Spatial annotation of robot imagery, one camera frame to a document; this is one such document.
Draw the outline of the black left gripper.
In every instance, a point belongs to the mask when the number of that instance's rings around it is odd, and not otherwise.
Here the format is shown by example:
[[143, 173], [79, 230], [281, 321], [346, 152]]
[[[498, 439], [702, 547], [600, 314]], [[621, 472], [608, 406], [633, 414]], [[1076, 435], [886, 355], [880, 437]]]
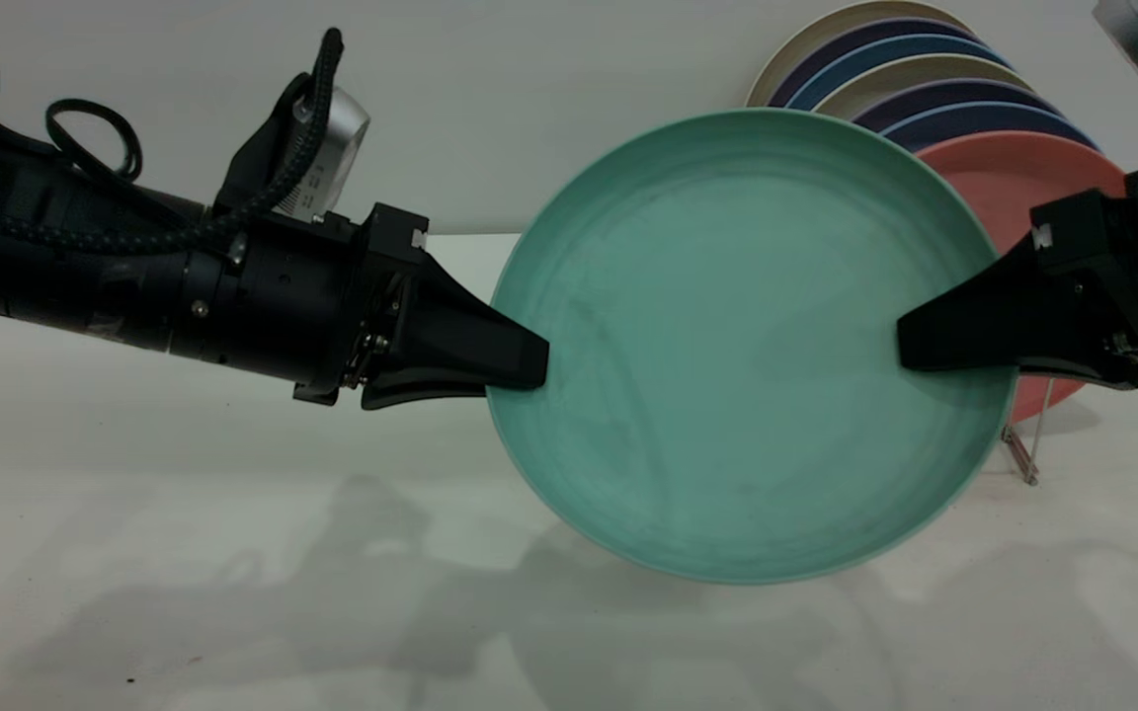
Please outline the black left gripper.
[[271, 216], [238, 239], [241, 261], [193, 253], [173, 316], [181, 358], [292, 383], [331, 406], [366, 381], [362, 410], [537, 390], [549, 341], [494, 311], [423, 253], [429, 220], [379, 202], [363, 222]]

